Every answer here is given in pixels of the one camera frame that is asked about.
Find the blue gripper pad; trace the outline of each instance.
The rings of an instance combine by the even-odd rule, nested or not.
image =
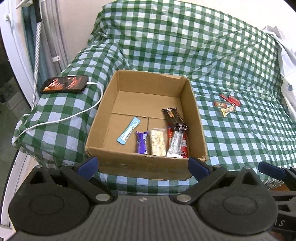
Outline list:
[[[81,166],[77,168],[76,172],[85,180],[90,180],[93,175],[98,172],[98,167],[98,158],[91,157],[85,163],[82,163]]]
[[[274,165],[271,165],[267,162],[260,162],[258,164],[258,170],[261,173],[264,173],[265,175],[268,175],[270,177],[273,177],[277,180],[283,180],[286,178],[286,172],[285,169],[281,168],[281,167],[277,167]]]
[[[213,168],[197,158],[189,157],[188,170],[195,177],[196,180],[207,177],[213,172]]]

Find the white charging cable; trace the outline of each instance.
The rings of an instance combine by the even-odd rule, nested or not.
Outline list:
[[[99,84],[97,84],[97,83],[94,83],[94,82],[87,82],[86,84],[87,84],[87,85],[97,85],[97,86],[100,88],[100,90],[101,90],[101,96],[100,96],[100,99],[98,100],[98,102],[97,102],[96,104],[94,104],[92,107],[89,107],[89,108],[86,109],[86,110],[83,110],[83,111],[81,111],[81,112],[79,112],[79,113],[77,113],[77,114],[75,114],[75,115],[69,116],[69,117],[67,117],[67,118],[64,118],[64,119],[61,119],[61,120],[55,120],[55,121],[49,121],[49,122],[43,122],[43,123],[39,123],[39,124],[37,124],[37,125],[31,126],[31,127],[27,128],[27,129],[25,129],[21,134],[19,134],[19,136],[18,136],[17,138],[19,138],[19,137],[20,137],[22,134],[24,134],[26,131],[31,130],[31,129],[34,129],[35,127],[42,126],[42,125],[47,125],[47,124],[58,123],[58,122],[65,121],[65,120],[69,120],[70,118],[72,118],[72,117],[74,117],[74,116],[80,115],[80,114],[82,114],[82,113],[84,113],[84,112],[86,112],[86,111],[89,111],[89,110],[91,110],[92,108],[96,107],[96,106],[101,102],[101,100],[102,100],[102,98],[103,98],[103,89],[102,89],[101,85],[99,85]]]

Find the ridged gray surface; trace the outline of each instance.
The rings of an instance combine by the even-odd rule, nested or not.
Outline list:
[[[97,205],[80,226],[63,234],[38,237],[18,232],[10,241],[275,241],[268,233],[236,237],[206,226],[190,206],[168,196],[119,196]]]

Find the white cloth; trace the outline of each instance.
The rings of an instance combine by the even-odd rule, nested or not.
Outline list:
[[[276,26],[266,26],[263,32],[270,34],[278,43],[279,67],[283,80],[281,92],[289,109],[290,118],[296,120],[296,47]]]

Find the black circular disc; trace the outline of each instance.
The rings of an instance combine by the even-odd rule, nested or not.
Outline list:
[[[17,192],[9,208],[9,217],[18,229],[35,235],[55,235],[82,223],[89,202],[80,192],[57,185],[40,183]]]
[[[272,196],[253,185],[207,192],[198,201],[197,211],[213,228],[235,235],[266,231],[277,217],[277,206]]]

